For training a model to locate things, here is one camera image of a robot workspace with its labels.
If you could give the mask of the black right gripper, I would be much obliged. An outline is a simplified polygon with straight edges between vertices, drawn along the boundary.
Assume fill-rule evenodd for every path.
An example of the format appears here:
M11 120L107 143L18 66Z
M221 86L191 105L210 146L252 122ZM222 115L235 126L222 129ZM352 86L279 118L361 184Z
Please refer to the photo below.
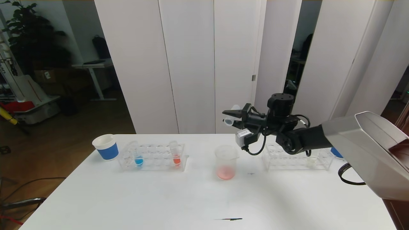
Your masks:
M222 114L241 119L223 119L225 125L238 129L256 129L256 127L264 128L267 122L267 115L259 112L250 103L246 103L241 110L224 110L222 111Z

